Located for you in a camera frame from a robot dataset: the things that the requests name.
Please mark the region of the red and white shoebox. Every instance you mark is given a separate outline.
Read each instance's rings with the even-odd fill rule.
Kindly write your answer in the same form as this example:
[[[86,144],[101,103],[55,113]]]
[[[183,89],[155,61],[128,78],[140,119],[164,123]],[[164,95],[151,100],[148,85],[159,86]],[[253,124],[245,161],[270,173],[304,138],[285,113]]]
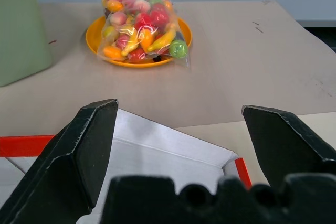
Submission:
[[[50,140],[51,135],[0,137],[0,207]],[[76,224],[99,224],[111,178],[124,175],[169,177],[176,192],[200,184],[214,193],[223,176],[251,186],[244,160],[234,151],[120,109],[97,205]]]

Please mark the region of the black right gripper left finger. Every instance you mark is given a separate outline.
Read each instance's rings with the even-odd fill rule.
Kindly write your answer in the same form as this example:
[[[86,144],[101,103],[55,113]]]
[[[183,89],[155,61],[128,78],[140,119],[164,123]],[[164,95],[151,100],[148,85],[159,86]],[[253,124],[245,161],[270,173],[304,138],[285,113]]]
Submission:
[[[76,224],[96,206],[106,176],[118,102],[82,107],[0,207],[0,224]]]

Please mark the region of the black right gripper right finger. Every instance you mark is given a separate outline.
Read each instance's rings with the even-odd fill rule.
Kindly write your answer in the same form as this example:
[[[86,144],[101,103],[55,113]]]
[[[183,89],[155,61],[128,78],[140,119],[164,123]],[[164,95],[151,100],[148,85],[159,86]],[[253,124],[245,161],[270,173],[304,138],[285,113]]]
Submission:
[[[295,114],[244,105],[245,119],[259,166],[272,188],[297,173],[336,175],[336,150]]]

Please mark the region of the yellow round plate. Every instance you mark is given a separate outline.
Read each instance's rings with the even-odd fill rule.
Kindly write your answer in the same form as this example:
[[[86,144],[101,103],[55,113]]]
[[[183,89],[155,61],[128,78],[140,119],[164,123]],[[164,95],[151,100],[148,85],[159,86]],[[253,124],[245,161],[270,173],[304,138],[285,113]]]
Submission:
[[[96,19],[93,23],[90,24],[86,31],[86,43],[90,50],[96,55],[98,51],[98,46],[101,42],[101,31],[105,24],[105,17],[101,16]],[[187,22],[181,18],[178,18],[178,23],[182,32],[182,35],[185,39],[187,46],[190,48],[193,41],[193,33]],[[126,63],[126,62],[119,62],[114,60],[107,60],[107,62],[122,66],[126,68],[151,68],[161,66],[170,62],[173,62],[172,58],[166,58],[160,62],[154,62],[153,60],[149,60],[146,63]]]

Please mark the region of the pale green plastic container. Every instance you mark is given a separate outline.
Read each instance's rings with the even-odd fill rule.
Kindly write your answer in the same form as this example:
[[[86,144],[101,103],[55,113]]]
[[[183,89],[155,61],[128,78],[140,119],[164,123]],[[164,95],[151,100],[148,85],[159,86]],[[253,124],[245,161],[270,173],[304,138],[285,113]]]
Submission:
[[[37,0],[0,0],[0,87],[52,65]]]

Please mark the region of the clear bag of toy fruits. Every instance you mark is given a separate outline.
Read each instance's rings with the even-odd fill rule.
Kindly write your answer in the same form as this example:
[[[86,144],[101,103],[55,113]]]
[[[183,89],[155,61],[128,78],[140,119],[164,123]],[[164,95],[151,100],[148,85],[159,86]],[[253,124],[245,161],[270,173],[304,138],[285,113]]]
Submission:
[[[108,62],[189,65],[189,46],[171,0],[101,0],[104,24],[97,49]]]

